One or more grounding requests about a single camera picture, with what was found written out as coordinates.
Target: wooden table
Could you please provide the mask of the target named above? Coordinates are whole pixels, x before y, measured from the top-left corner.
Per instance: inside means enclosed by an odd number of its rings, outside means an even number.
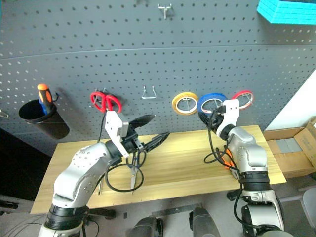
[[[286,182],[259,126],[243,128],[266,150],[271,184]],[[139,139],[147,142],[153,136],[140,136]],[[223,140],[213,133],[212,138],[214,146],[223,147]],[[77,150],[95,142],[68,142],[57,145],[34,202],[32,214],[46,213],[49,210],[56,177],[70,164]],[[145,181],[140,189],[133,194],[118,193],[109,189],[103,182],[102,194],[99,196],[96,188],[88,206],[107,207],[237,189],[238,181],[232,177],[229,170],[218,162],[203,163],[208,153],[210,146],[206,130],[171,133],[162,145],[147,154],[147,160],[141,168]],[[109,174],[111,184],[120,189],[130,188],[130,177],[130,169],[127,166],[113,170]]]

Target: scissors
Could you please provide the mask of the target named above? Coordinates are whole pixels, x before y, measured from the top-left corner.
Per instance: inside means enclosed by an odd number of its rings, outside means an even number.
[[[143,161],[140,163],[140,156],[142,153],[144,154],[144,158],[143,158]],[[138,172],[138,169],[145,163],[146,155],[147,155],[147,152],[145,150],[133,153],[132,165],[134,166],[130,167],[131,174],[132,174],[132,178],[130,180],[131,189],[135,188],[137,172]]]
[[[112,111],[112,102],[113,101],[115,104],[118,106],[118,113],[122,112],[122,103],[118,98],[116,98],[113,95],[110,94],[105,94],[104,92],[101,91],[94,91],[90,94],[90,100],[92,104],[101,112],[105,112],[106,110]]]

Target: red scissor handle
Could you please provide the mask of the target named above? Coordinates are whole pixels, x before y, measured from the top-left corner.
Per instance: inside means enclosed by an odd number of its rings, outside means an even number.
[[[100,96],[101,97],[101,106],[99,106],[95,101],[97,99],[97,97]],[[90,100],[92,102],[92,104],[101,112],[105,112],[108,106],[108,110],[111,111],[113,110],[112,107],[112,103],[111,101],[113,101],[114,103],[116,103],[118,105],[118,113],[122,112],[122,103],[118,100],[118,98],[116,98],[113,95],[106,95],[101,91],[94,91],[90,94]]]
[[[122,109],[123,109],[122,103],[118,100],[118,98],[116,98],[113,95],[106,96],[106,101],[108,104],[109,111],[113,110],[111,100],[118,105],[118,113],[122,112]]]

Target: chair wheel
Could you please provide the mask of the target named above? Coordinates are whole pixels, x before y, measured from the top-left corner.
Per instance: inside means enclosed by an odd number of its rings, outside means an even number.
[[[116,216],[117,216],[117,212],[115,210],[108,210],[108,213],[105,216],[105,219],[112,220],[112,219],[116,218]]]
[[[232,190],[232,191],[228,191],[226,194],[226,197],[230,200],[230,201],[234,201],[239,193],[239,189],[236,190]]]
[[[156,219],[155,237],[163,237],[163,220],[161,218]]]

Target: metal hook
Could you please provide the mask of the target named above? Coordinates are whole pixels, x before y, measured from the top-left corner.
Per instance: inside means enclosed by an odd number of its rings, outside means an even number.
[[[216,107],[218,108],[218,104],[217,104],[217,102],[216,102],[216,99],[215,99],[214,101],[215,101],[215,103],[216,103]]]
[[[252,99],[251,99],[251,98],[249,98],[249,94],[242,94],[242,96],[246,96],[246,97],[247,97],[247,99],[249,100],[250,104],[252,104]]]
[[[2,111],[2,109],[0,109],[0,117],[7,119],[9,117],[9,114],[7,114],[6,112]]]
[[[97,102],[97,99],[98,99],[98,97],[96,96],[96,97],[94,98],[93,105]]]
[[[187,101],[188,110],[190,110],[189,100],[187,99],[186,101]]]
[[[160,6],[160,4],[158,3],[158,8],[163,9],[163,17],[164,19],[167,19],[167,11],[172,8],[172,4],[170,3],[169,6]]]
[[[53,102],[56,102],[59,98],[59,94],[57,92],[55,92],[55,95],[56,95],[56,99],[54,99]]]
[[[145,97],[144,95],[146,94],[146,87],[144,86],[144,93],[142,95],[142,99],[156,99],[157,98],[154,86],[152,86],[152,88],[153,88],[153,93],[155,96],[154,97]]]

